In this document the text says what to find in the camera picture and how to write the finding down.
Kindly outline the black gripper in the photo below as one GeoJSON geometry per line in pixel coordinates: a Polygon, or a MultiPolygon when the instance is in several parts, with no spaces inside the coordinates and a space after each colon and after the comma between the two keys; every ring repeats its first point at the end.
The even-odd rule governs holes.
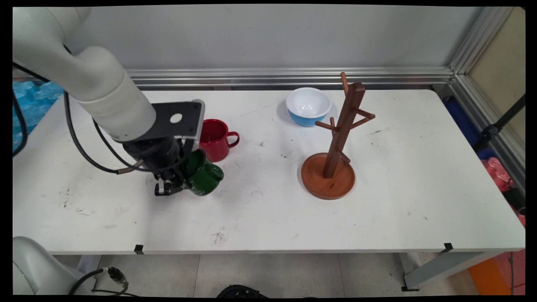
{"type": "Polygon", "coordinates": [[[188,189],[184,162],[193,151],[194,139],[176,139],[168,136],[160,139],[138,140],[124,143],[123,149],[136,162],[142,162],[135,170],[154,174],[155,196],[170,196],[188,189]]]}

